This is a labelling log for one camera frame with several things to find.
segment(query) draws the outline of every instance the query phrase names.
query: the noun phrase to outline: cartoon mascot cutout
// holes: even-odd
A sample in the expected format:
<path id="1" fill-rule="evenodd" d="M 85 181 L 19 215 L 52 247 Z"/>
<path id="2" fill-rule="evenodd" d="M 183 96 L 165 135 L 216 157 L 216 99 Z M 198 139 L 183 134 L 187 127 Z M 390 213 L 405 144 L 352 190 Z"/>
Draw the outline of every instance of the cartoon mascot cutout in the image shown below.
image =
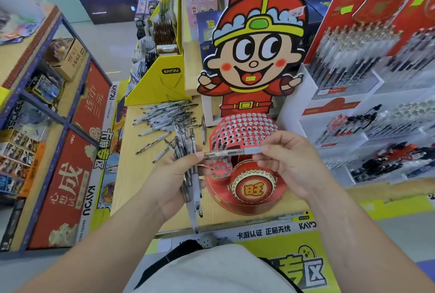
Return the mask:
<path id="1" fill-rule="evenodd" d="M 213 31 L 216 53 L 205 58 L 197 91 L 222 96 L 220 115 L 268 113 L 272 96 L 287 96 L 302 82 L 292 66 L 308 21 L 305 0 L 229 0 Z"/>

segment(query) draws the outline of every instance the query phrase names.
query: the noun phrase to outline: pen bundle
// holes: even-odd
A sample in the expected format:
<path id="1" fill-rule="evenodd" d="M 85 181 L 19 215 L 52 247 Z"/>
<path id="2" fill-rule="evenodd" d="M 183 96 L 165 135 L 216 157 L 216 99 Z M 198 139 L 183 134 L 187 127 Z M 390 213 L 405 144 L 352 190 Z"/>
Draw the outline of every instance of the pen bundle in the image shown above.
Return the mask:
<path id="1" fill-rule="evenodd" d="M 356 183 L 372 181 L 382 175 L 397 172 L 404 173 L 409 178 L 422 175 L 435 167 L 435 147 L 417 147 L 408 142 L 392 144 L 357 169 L 351 170 Z"/>
<path id="2" fill-rule="evenodd" d="M 435 65 L 435 27 L 421 29 L 378 69 L 384 81 L 409 81 L 433 78 L 430 69 Z"/>
<path id="3" fill-rule="evenodd" d="M 174 146 L 165 140 L 166 145 L 175 153 L 175 158 L 180 159 L 184 156 L 190 155 L 196 152 L 195 134 L 193 128 L 188 127 L 184 123 L 179 123 L 175 118 L 172 119 L 172 125 L 177 133 L 174 138 Z M 196 212 L 202 217 L 201 208 L 201 183 L 199 181 L 198 165 L 191 167 L 184 173 L 184 181 L 181 185 L 181 191 L 186 202 L 186 208 L 188 209 L 189 218 L 192 224 L 192 228 L 195 233 L 199 233 Z"/>
<path id="4" fill-rule="evenodd" d="M 362 82 L 373 66 L 399 41 L 394 26 L 355 24 L 341 30 L 328 28 L 309 71 L 320 88 L 343 87 Z"/>
<path id="5" fill-rule="evenodd" d="M 191 101 L 188 100 L 181 100 L 145 106 L 142 109 L 148 111 L 144 112 L 144 116 L 135 119 L 133 125 L 146 122 L 151 127 L 151 129 L 140 133 L 139 136 L 145 136 L 156 130 L 174 131 L 175 126 L 173 125 L 173 120 L 183 125 L 192 125 L 196 122 L 195 117 L 190 117 L 193 112 L 188 111 L 188 109 L 197 105 L 198 104 L 192 104 Z"/>
<path id="6" fill-rule="evenodd" d="M 381 106 L 382 104 L 379 104 L 365 114 L 352 116 L 343 116 L 340 114 L 329 122 L 322 136 L 317 139 L 316 144 L 333 143 L 336 142 L 338 138 L 340 138 L 340 142 L 343 142 L 344 138 L 362 132 L 376 120 L 378 110 Z"/>
<path id="7" fill-rule="evenodd" d="M 369 138 L 402 136 L 415 132 L 435 119 L 435 101 L 400 104 L 380 113 L 366 129 Z"/>

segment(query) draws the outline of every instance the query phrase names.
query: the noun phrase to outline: store aisle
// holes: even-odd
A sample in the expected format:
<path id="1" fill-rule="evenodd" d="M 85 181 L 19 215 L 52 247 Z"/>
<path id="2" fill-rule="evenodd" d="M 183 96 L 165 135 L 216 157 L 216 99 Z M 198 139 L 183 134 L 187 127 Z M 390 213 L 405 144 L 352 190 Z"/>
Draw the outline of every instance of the store aisle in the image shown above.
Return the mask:
<path id="1" fill-rule="evenodd" d="M 94 25 L 84 21 L 71 25 L 112 81 L 128 79 L 131 56 L 138 41 L 134 22 Z M 61 25 L 56 37 L 68 36 L 67 29 Z"/>

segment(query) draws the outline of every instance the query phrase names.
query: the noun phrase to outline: human hand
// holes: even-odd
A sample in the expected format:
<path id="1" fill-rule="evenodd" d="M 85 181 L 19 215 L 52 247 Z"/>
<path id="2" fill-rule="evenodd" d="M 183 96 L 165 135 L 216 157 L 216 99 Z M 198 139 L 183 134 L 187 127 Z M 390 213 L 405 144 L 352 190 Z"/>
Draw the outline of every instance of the human hand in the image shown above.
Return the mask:
<path id="1" fill-rule="evenodd" d="M 180 190 L 184 180 L 184 173 L 192 166 L 205 163 L 204 153 L 196 152 L 178 160 L 171 154 L 163 158 L 148 176 L 142 190 L 144 194 L 156 202 L 164 216 L 165 222 L 174 216 L 184 205 L 183 194 Z M 198 167 L 199 176 L 211 176 L 210 169 L 202 166 Z M 205 182 L 201 181 L 201 188 L 205 187 Z"/>
<path id="2" fill-rule="evenodd" d="M 278 172 L 298 197 L 307 201 L 314 193 L 338 185 L 306 138 L 277 131 L 261 145 L 262 153 L 253 155 L 253 160 L 259 167 Z"/>
<path id="3" fill-rule="evenodd" d="M 213 89 L 214 87 L 216 87 L 214 84 L 211 83 L 211 79 L 207 76 L 207 73 L 205 71 L 201 71 L 198 82 L 200 85 L 208 89 Z"/>

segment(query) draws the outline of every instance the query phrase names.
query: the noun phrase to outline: blue shelf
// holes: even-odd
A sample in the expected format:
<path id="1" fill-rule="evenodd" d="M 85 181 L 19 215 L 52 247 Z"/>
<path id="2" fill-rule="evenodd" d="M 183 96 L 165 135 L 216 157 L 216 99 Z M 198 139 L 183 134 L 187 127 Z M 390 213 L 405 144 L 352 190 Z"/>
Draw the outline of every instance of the blue shelf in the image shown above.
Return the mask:
<path id="1" fill-rule="evenodd" d="M 15 258 L 21 258 L 21 257 L 26 257 L 26 256 L 40 255 L 40 253 L 38 253 L 39 251 L 26 251 L 26 249 L 27 249 L 27 246 L 29 244 L 30 237 L 32 235 L 36 221 L 38 219 L 42 204 L 43 204 L 44 199 L 46 197 L 46 192 L 47 192 L 48 187 L 50 185 L 50 181 L 52 179 L 54 169 L 56 167 L 57 161 L 59 160 L 62 148 L 65 144 L 68 130 L 74 131 L 77 135 L 81 136 L 89 143 L 91 143 L 95 146 L 98 146 L 97 141 L 95 141 L 94 139 L 92 139 L 91 137 L 86 135 L 86 133 L 84 133 L 78 127 L 76 127 L 75 125 L 73 125 L 71 123 L 71 120 L 74 116 L 74 113 L 75 113 L 75 111 L 78 107 L 79 101 L 80 101 L 80 93 L 83 90 L 83 87 L 86 83 L 86 80 L 87 80 L 87 77 L 89 74 L 89 67 L 90 67 L 91 60 L 94 61 L 95 65 L 101 71 L 105 80 L 110 85 L 112 85 L 112 82 L 110 81 L 109 77 L 104 73 L 101 66 L 92 57 L 92 55 L 89 52 L 89 49 L 86 47 L 86 45 L 80 39 L 80 37 L 75 33 L 75 31 L 73 30 L 70 23 L 65 19 L 65 17 L 62 14 L 60 14 L 58 12 L 57 8 L 54 8 L 52 10 L 51 16 L 53 16 L 53 12 L 56 12 L 57 19 L 54 23 L 50 23 L 51 29 L 49 31 L 44 32 L 43 40 L 41 39 L 39 41 L 38 47 L 36 47 L 36 54 L 34 54 L 34 51 L 33 51 L 33 53 L 31 53 L 29 55 L 29 53 L 30 53 L 30 51 L 28 51 L 29 49 L 25 49 L 25 51 L 23 51 L 24 60 L 26 60 L 26 57 L 29 57 L 29 58 L 33 57 L 33 59 L 31 59 L 31 62 L 29 65 L 27 65 L 27 67 L 25 68 L 25 71 L 21 71 L 18 73 L 18 76 L 21 77 L 20 81 L 18 84 L 14 83 L 14 85 L 16 86 L 15 89 L 10 92 L 9 98 L 4 102 L 4 107 L 0 110 L 0 124 L 2 126 L 4 125 L 5 121 L 8 118 L 10 111 L 14 107 L 15 102 L 19 98 L 22 98 L 22 99 L 26 100 L 27 102 L 31 103 L 37 109 L 41 110 L 41 112 L 46 114 L 52 120 L 63 125 L 63 128 L 62 128 L 60 138 L 57 141 L 56 148 L 54 150 L 54 154 L 53 154 L 53 157 L 51 159 L 50 165 L 47 169 L 47 173 L 45 175 L 44 181 L 42 183 L 41 190 L 38 193 L 35 206 L 32 210 L 31 216 L 30 216 L 29 223 L 27 224 L 26 230 L 24 232 L 24 237 L 23 237 L 23 240 L 21 241 L 19 251 L 17 251 L 17 252 L 0 252 L 0 260 L 1 259 L 15 259 Z M 85 68 L 84 68 L 84 72 L 80 78 L 78 89 L 74 95 L 71 108 L 68 111 L 68 116 L 66 116 L 66 117 L 63 117 L 63 116 L 59 115 L 58 113 L 54 112 L 53 110 L 48 108 L 48 106 L 46 104 L 42 103 L 39 98 L 37 98 L 35 95 L 33 95 L 25 90 L 26 84 L 29 82 L 29 80 L 33 74 L 33 71 L 35 70 L 38 62 L 40 61 L 40 59 L 43 57 L 44 53 L 46 52 L 46 50 L 50 44 L 50 41 L 54 38 L 56 31 L 57 31 L 58 27 L 60 26 L 60 24 L 64 24 L 64 26 L 71 33 L 71 35 L 80 41 L 80 43 L 83 45 L 83 47 L 86 49 L 86 51 L 89 54 L 89 58 L 87 60 Z M 68 249 L 56 249 L 56 250 L 57 250 L 57 252 L 54 252 L 55 254 L 56 253 L 62 254 Z"/>

